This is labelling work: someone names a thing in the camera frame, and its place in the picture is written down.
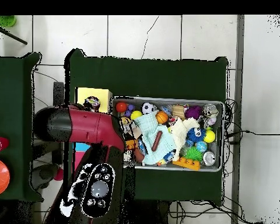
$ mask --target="white cloth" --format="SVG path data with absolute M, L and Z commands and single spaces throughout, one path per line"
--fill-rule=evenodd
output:
M 176 153 L 173 156 L 173 161 L 179 160 L 180 149 L 186 142 L 187 132 L 189 129 L 198 127 L 199 123 L 194 118 L 188 118 L 187 120 L 182 121 L 179 117 L 174 125 L 170 127 L 170 133 L 176 145 Z

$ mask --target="purple ball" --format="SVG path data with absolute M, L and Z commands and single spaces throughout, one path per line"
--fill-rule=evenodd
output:
M 127 111 L 125 111 L 125 113 L 124 113 L 124 117 L 130 118 L 131 114 L 132 114 L 132 112 L 129 111 L 129 110 L 127 110 Z
M 189 107 L 184 113 L 185 118 L 194 118 L 196 120 L 200 115 L 202 115 L 202 107 L 200 106 Z
M 134 111 L 135 110 L 135 106 L 134 105 L 128 105 L 128 110 L 130 111 L 130 112 L 132 112 L 132 111 Z

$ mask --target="white ball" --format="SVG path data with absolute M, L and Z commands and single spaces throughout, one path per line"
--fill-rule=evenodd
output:
M 209 118 L 208 124 L 209 124 L 209 125 L 213 125 L 213 124 L 216 123 L 216 121 L 217 121 L 217 118 L 216 118 L 216 117 L 214 117 L 214 118 Z
M 143 114 L 149 114 L 152 113 L 153 111 L 156 111 L 157 107 L 153 104 L 150 104 L 148 102 L 144 103 L 142 106 L 142 113 Z

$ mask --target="green spiky ball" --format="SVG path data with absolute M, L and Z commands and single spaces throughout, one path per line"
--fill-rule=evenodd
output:
M 198 151 L 196 147 L 191 147 L 188 149 L 184 157 L 186 159 L 197 160 L 199 162 L 202 161 L 202 153 Z

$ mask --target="green bowl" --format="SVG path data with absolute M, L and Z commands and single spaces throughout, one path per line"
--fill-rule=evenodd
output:
M 0 16 L 1 27 L 12 27 L 16 24 L 16 16 Z

